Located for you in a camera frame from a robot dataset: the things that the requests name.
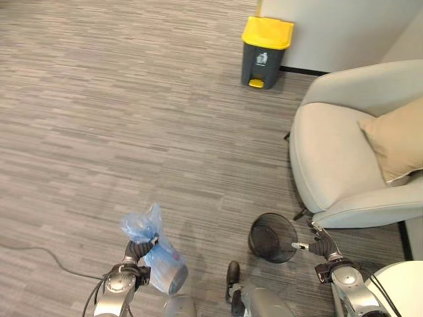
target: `white wall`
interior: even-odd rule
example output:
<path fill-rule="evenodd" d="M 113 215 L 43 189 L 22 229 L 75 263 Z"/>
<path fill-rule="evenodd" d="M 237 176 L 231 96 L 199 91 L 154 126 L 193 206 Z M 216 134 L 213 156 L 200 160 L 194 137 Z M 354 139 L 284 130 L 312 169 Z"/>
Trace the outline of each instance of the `white wall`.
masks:
<path fill-rule="evenodd" d="M 295 22 L 283 65 L 338 71 L 380 63 L 422 0 L 263 0 L 262 17 Z"/>
<path fill-rule="evenodd" d="M 423 59 L 423 8 L 397 38 L 382 62 L 404 59 Z"/>

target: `mesh wastebasket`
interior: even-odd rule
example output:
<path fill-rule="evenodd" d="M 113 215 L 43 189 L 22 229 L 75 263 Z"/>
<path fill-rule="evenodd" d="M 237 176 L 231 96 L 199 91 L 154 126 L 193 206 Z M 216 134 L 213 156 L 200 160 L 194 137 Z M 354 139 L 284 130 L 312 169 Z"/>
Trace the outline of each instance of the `mesh wastebasket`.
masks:
<path fill-rule="evenodd" d="M 291 45 L 293 26 L 275 18 L 249 17 L 243 32 L 242 84 L 273 87 L 285 50 Z"/>
<path fill-rule="evenodd" d="M 256 256 L 273 263 L 288 261 L 296 252 L 297 232 L 288 219 L 277 213 L 264 213 L 252 224 L 249 247 Z"/>

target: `black cable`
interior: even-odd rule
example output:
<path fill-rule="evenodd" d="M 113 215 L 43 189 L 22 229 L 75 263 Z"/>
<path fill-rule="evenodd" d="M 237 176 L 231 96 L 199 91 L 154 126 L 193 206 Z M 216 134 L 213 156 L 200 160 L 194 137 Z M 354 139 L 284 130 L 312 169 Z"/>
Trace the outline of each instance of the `black cable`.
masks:
<path fill-rule="evenodd" d="M 88 307 L 88 304 L 90 303 L 90 299 L 91 299 L 91 297 L 93 297 L 93 294 L 94 294 L 94 293 L 98 292 L 98 289 L 100 288 L 100 286 L 101 286 L 101 284 L 102 284 L 103 282 L 104 282 L 104 279 L 101 279 L 101 281 L 99 281 L 99 282 L 97 283 L 97 285 L 95 285 L 94 289 L 91 291 L 90 296 L 88 296 L 88 299 L 87 299 L 87 301 L 85 302 L 84 311 L 82 311 L 82 317 L 85 317 L 85 313 L 86 313 L 86 311 L 87 311 L 87 307 Z"/>
<path fill-rule="evenodd" d="M 97 277 L 97 276 L 94 276 L 94 275 L 88 275 L 88 274 L 84 274 L 84 273 L 79 273 L 79 272 L 73 271 L 71 269 L 67 269 L 66 267 L 63 266 L 63 264 L 61 264 L 61 262 L 59 261 L 58 257 L 52 251 L 50 251 L 47 248 L 42 248 L 42 247 L 39 247 L 39 246 L 31 246 L 31 247 L 22 247 L 21 248 L 21 247 L 14 247 L 14 246 L 6 246 L 6 245 L 4 245 L 2 243 L 0 243 L 0 246 L 4 247 L 6 249 L 10 249 L 10 250 L 42 250 L 42 251 L 45 251 L 45 252 L 49 253 L 49 255 L 51 255 L 51 257 L 54 259 L 54 261 L 56 261 L 57 265 L 62 270 L 66 271 L 66 272 L 68 272 L 70 274 L 78 275 L 78 276 L 81 276 L 81 277 L 88 277 L 89 279 L 103 280 L 102 277 Z"/>
<path fill-rule="evenodd" d="M 385 297 L 385 300 L 387 301 L 387 303 L 389 304 L 389 306 L 392 308 L 392 311 L 398 316 L 398 317 L 402 317 L 400 312 L 398 311 L 398 308 L 395 306 L 394 302 L 391 300 L 391 298 L 389 297 L 387 291 L 385 290 L 385 288 L 382 286 L 382 283 L 377 279 L 376 275 L 370 273 L 367 269 L 365 269 L 364 267 L 361 267 L 361 270 L 366 272 L 369 275 L 369 279 L 370 281 L 376 286 L 376 288 L 379 290 L 379 292 L 383 295 L 383 297 Z"/>
<path fill-rule="evenodd" d="M 97 287 L 96 291 L 95 291 L 95 295 L 94 295 L 94 305 L 97 305 L 97 295 L 98 295 L 98 290 L 100 289 L 101 284 L 99 287 Z"/>

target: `blue plastic bag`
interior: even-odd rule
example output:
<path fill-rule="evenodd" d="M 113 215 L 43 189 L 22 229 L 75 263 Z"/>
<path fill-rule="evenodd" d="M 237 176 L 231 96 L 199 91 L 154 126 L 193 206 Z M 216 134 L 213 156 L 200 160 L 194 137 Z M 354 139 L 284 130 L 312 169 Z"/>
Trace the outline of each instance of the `blue plastic bag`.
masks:
<path fill-rule="evenodd" d="M 168 295 L 179 291 L 188 276 L 185 259 L 172 247 L 163 232 L 161 208 L 154 203 L 147 213 L 130 213 L 121 222 L 122 230 L 136 243 L 149 242 L 156 234 L 159 242 L 144 256 L 151 267 L 150 283 Z"/>

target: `gray carpet floor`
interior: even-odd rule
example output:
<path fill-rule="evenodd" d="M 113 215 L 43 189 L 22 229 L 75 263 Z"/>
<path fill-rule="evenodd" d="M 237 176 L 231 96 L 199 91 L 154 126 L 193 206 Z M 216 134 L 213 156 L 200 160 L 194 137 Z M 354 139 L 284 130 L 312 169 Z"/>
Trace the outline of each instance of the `gray carpet floor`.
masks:
<path fill-rule="evenodd" d="M 230 316 L 230 260 L 296 316 L 332 316 L 330 287 L 313 269 L 322 258 L 271 264 L 247 246 L 257 216 L 300 210 L 283 136 L 314 79 L 282 73 L 272 90 L 240 85 L 240 36 L 254 6 L 0 0 L 0 244 L 46 247 L 68 268 L 101 275 L 122 259 L 120 219 L 157 201 L 186 256 L 182 292 L 198 316 Z M 305 219 L 294 226 L 312 241 Z M 332 234 L 354 260 L 403 260 L 396 225 Z M 0 257 L 0 316 L 80 316 L 95 281 L 42 251 L 0 247 Z M 145 287 L 132 311 L 159 317 L 165 300 Z"/>

